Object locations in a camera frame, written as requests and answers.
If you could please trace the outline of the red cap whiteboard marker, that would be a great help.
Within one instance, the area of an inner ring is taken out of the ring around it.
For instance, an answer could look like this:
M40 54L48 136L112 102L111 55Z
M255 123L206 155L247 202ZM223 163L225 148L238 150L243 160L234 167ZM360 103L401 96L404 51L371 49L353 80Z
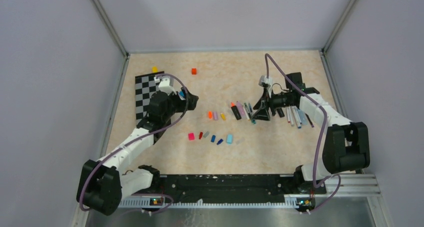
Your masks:
M287 115L287 122L291 124L292 119L291 119L291 114L290 114L290 108L288 106L286 107L286 115Z

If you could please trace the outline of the grey cap acrylic marker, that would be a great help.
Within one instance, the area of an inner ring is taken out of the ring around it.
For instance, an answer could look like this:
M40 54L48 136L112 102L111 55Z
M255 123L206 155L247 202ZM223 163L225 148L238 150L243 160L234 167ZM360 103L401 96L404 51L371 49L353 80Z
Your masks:
M289 110L290 110L290 117L291 117L291 126L294 127L296 124L292 114L292 108L290 106L289 106Z

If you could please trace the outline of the black orange cap highlighter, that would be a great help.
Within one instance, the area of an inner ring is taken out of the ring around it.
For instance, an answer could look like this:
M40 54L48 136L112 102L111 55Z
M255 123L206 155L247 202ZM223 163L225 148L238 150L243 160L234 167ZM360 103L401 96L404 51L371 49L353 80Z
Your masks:
M242 117L241 117L241 114L239 112L239 109L233 102L230 103L230 108L231 108L231 111L234 114L234 117L236 118L236 120L237 121L241 120Z

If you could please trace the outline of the blue deli whiteboard marker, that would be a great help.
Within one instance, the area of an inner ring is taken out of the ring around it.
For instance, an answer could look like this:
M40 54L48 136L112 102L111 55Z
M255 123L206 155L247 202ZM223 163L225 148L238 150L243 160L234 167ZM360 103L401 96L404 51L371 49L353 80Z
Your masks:
M302 128L302 121L300 119L299 112L298 112L296 106L292 106L291 108L292 108L292 111L293 111L293 116L294 116L295 121L296 121L296 126L297 126L298 129L301 129Z

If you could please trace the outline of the light blue pastel highlighter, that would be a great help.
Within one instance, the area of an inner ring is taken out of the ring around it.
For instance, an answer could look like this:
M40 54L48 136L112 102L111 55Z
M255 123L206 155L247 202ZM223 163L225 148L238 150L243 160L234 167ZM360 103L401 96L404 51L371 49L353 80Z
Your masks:
M301 125L302 126L308 125L309 121L308 121L305 113L302 110L298 109L298 108L296 110L297 110L297 114L299 116Z

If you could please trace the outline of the light blue highlighter cap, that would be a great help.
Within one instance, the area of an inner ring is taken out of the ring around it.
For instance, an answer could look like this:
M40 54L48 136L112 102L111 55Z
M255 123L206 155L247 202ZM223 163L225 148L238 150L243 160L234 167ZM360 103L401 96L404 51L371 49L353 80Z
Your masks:
M233 143L233 135L232 134L228 134L226 136L226 143L229 144L229 145Z

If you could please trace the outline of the black slim pen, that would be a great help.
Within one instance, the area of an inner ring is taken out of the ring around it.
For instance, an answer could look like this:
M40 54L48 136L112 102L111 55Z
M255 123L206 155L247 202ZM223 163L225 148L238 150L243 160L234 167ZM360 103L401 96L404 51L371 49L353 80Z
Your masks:
M315 126L314 126L314 124L313 124L312 120L310 119L309 115L308 115L308 114L306 114L306 113L305 113L304 115L305 115L306 119L308 120L309 125L310 125L312 128L314 128Z

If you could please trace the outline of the grey marker cap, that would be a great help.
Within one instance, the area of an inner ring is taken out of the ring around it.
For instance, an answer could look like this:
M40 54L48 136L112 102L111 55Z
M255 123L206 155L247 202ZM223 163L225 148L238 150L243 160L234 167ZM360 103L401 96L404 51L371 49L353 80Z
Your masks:
M210 134L210 132L209 131L207 131L207 132L205 132L204 134L203 134L203 138L206 138L208 135Z

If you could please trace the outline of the clear green gel pen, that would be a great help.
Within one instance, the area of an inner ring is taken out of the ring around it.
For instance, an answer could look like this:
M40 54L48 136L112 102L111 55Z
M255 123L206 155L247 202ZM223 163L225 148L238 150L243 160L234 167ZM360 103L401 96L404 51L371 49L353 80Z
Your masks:
M246 102L245 102L244 104L245 104L245 106L246 106L247 111L248 111L250 114L252 114L252 111L250 110L248 103L246 103Z

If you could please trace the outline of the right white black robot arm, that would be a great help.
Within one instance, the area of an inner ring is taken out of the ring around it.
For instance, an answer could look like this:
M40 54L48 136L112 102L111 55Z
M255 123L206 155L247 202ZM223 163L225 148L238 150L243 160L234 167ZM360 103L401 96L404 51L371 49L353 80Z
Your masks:
M323 149L311 164L298 166L295 170L293 187L299 193L307 193L327 176L345 171L369 167L370 144L368 127L363 122L353 122L337 112L314 87L306 87L300 72L290 73L285 81L286 90L273 92L271 78L261 76L259 86L263 93L253 107L252 118L270 121L283 108L304 113L309 120L322 127Z

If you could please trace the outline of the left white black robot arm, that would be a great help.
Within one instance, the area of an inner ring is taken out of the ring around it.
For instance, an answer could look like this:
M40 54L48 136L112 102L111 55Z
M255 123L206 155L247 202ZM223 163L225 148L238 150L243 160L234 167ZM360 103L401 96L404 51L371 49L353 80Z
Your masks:
M143 167L125 174L127 167L146 149L153 146L167 129L174 126L174 114L182 116L193 111L199 97L181 88L184 97L176 91L155 92L144 107L144 115L132 133L112 152L98 160L87 160L81 169L76 201L82 211L95 210L109 216L121 200L139 190L154 194L160 189L155 169Z

